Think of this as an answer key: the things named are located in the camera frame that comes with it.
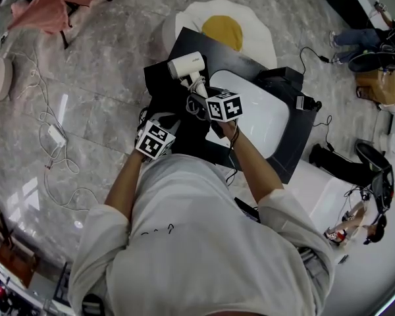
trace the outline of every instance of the jeans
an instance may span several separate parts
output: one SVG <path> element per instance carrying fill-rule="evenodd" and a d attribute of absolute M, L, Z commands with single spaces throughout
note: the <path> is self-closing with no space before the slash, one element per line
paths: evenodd
<path fill-rule="evenodd" d="M 360 51 L 376 49 L 381 44 L 381 39 L 374 29 L 349 29 L 334 37 L 337 45 L 358 45 L 357 50 L 338 53 L 337 57 L 342 63 L 348 63 Z"/>

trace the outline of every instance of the hand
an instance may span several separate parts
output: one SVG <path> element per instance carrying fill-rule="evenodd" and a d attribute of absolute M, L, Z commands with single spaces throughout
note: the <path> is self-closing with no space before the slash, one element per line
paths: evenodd
<path fill-rule="evenodd" d="M 386 12 L 387 8 L 383 3 L 375 3 L 375 9 L 378 12 Z"/>
<path fill-rule="evenodd" d="M 222 128 L 224 135 L 231 140 L 234 137 L 236 131 L 236 123 L 232 120 L 227 123 L 218 122 L 219 126 Z"/>

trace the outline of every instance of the black boot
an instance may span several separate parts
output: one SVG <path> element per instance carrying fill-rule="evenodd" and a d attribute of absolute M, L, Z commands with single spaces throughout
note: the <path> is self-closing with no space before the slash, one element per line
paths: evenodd
<path fill-rule="evenodd" d="M 313 146 L 313 149 L 311 149 L 311 153 L 309 156 L 309 163 L 314 164 L 316 167 L 320 167 L 320 165 L 317 163 L 317 156 L 319 154 L 319 150 L 321 150 L 321 144 L 316 144 Z"/>

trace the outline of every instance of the pink cloth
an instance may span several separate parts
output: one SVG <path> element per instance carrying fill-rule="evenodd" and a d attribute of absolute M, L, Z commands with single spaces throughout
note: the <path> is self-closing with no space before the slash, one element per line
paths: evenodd
<path fill-rule="evenodd" d="M 92 0 L 32 0 L 12 4 L 13 21 L 8 29 L 19 26 L 39 28 L 54 34 L 69 28 L 66 2 L 89 6 Z"/>

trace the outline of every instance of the cardboard box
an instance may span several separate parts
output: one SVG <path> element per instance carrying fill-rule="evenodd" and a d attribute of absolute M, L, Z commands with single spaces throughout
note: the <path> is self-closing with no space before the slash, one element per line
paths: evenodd
<path fill-rule="evenodd" d="M 395 104 L 395 71 L 383 73 L 380 70 L 356 74 L 357 86 L 370 87 L 372 101 L 384 105 Z"/>

